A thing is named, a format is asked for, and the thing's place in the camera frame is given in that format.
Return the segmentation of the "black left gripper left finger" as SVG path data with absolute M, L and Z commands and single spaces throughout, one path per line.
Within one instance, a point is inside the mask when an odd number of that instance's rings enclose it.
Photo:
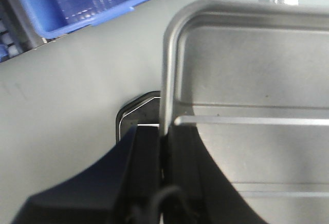
M 125 223 L 159 188 L 158 128 L 133 126 L 93 165 L 30 196 L 12 223 Z

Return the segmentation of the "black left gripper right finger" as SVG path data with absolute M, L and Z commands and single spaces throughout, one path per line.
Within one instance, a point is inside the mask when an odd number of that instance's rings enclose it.
M 265 223 L 206 149 L 195 126 L 171 126 L 164 181 L 179 188 L 166 201 L 165 223 Z

